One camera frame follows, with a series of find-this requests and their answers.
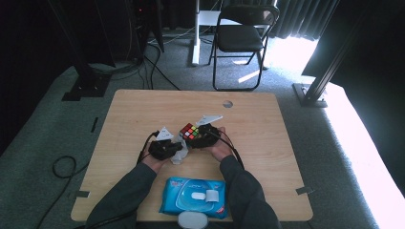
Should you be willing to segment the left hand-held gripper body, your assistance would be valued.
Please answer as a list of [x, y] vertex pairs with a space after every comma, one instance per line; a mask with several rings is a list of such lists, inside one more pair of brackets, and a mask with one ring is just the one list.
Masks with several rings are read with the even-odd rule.
[[162, 127], [156, 136], [156, 139], [150, 143], [148, 152], [150, 155], [158, 160], [165, 160], [175, 153], [175, 144], [172, 141], [174, 136]]

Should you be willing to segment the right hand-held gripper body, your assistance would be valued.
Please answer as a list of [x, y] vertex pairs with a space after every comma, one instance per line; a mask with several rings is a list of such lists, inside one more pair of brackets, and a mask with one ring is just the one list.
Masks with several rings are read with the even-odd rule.
[[219, 130], [216, 127], [212, 126], [211, 123], [222, 118], [223, 117], [220, 114], [203, 115], [202, 118], [196, 122], [196, 124], [198, 125], [198, 129], [202, 125], [206, 126], [206, 132], [202, 135], [200, 134], [197, 138], [201, 142], [200, 148], [210, 147], [219, 140]]

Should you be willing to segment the white wet wipe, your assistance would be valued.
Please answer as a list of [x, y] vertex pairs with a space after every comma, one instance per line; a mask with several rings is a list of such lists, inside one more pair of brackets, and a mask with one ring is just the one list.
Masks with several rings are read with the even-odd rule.
[[189, 150], [187, 147], [187, 144], [185, 141], [181, 142], [181, 149], [178, 150], [172, 157], [171, 157], [171, 162], [174, 165], [180, 165], [182, 164], [183, 160], [186, 158]]

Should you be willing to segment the multicoloured puzzle cube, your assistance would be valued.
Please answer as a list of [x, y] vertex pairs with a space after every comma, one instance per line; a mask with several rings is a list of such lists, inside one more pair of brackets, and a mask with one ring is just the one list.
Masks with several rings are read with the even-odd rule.
[[196, 139], [199, 135], [199, 129], [191, 123], [186, 124], [180, 130], [180, 136], [184, 140], [193, 140]]

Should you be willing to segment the blue wet wipe pack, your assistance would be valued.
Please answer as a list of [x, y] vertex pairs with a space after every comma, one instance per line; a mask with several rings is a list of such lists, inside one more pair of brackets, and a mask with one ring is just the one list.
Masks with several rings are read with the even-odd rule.
[[203, 213], [214, 219], [227, 218], [225, 182], [186, 177], [168, 178], [162, 193], [160, 212], [179, 215], [185, 211]]

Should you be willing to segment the person's left hand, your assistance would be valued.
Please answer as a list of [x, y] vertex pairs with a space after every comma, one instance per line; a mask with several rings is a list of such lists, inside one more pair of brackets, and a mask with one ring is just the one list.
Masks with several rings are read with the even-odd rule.
[[168, 159], [159, 160], [152, 157], [147, 150], [142, 152], [140, 161], [151, 168], [156, 174], [160, 171], [165, 163], [168, 162]]

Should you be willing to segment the person's right hand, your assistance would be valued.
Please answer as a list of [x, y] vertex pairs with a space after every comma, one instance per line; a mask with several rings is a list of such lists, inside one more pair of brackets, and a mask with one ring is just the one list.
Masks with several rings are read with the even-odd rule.
[[220, 127], [219, 132], [221, 139], [214, 145], [203, 148], [203, 150], [209, 152], [217, 161], [221, 162], [225, 157], [232, 156], [233, 152], [230, 147], [229, 139], [225, 134], [225, 127]]

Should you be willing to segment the white oval device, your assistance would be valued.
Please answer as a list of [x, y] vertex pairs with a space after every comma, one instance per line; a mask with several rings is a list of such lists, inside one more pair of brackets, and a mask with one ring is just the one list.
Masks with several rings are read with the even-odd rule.
[[200, 212], [184, 211], [178, 215], [178, 225], [182, 229], [205, 229], [208, 217]]

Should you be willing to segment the black folding chair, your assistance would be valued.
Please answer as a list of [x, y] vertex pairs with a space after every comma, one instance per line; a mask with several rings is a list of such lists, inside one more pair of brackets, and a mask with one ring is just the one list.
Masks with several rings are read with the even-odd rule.
[[[262, 79], [269, 33], [276, 25], [280, 11], [271, 5], [230, 5], [218, 16], [208, 63], [214, 61], [212, 87], [218, 92], [252, 92]], [[248, 88], [219, 88], [217, 61], [219, 58], [248, 57], [248, 65], [255, 54], [262, 53], [258, 61], [257, 82]]]

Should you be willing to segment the black metal stand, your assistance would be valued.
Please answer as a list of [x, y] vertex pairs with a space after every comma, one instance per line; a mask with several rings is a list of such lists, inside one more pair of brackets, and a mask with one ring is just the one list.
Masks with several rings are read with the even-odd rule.
[[326, 108], [323, 98], [326, 86], [331, 81], [341, 63], [358, 37], [371, 2], [369, 0], [340, 0], [334, 9], [317, 47], [304, 69], [316, 70], [311, 83], [292, 85], [303, 107]]
[[45, 2], [53, 27], [77, 73], [74, 85], [68, 92], [64, 93], [62, 100], [79, 101], [82, 97], [103, 97], [111, 75], [96, 73], [88, 64], [60, 1], [45, 0]]

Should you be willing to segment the black equipment rack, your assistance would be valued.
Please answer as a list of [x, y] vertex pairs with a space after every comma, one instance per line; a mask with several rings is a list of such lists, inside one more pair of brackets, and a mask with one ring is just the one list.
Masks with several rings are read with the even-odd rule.
[[141, 62], [149, 35], [153, 34], [161, 52], [164, 52], [160, 0], [122, 0], [128, 31], [128, 47], [122, 59]]

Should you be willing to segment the dark pleated curtain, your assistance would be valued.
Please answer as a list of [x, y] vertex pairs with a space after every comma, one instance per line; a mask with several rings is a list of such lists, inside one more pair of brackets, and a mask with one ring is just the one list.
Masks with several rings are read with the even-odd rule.
[[[165, 28], [191, 29], [195, 26], [197, 0], [160, 0], [161, 22]], [[200, 0], [200, 10], [219, 10], [229, 5], [274, 5], [280, 11], [271, 34], [278, 38], [319, 39], [340, 0]]]

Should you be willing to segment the white desk frame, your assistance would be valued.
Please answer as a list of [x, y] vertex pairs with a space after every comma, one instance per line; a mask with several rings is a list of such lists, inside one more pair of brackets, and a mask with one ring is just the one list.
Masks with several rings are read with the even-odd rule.
[[214, 27], [217, 24], [218, 17], [220, 15], [223, 0], [215, 0], [213, 6], [208, 10], [201, 9], [202, 0], [194, 0], [194, 35], [193, 35], [193, 49], [191, 64], [198, 66], [200, 64], [200, 51], [201, 51], [201, 27]]

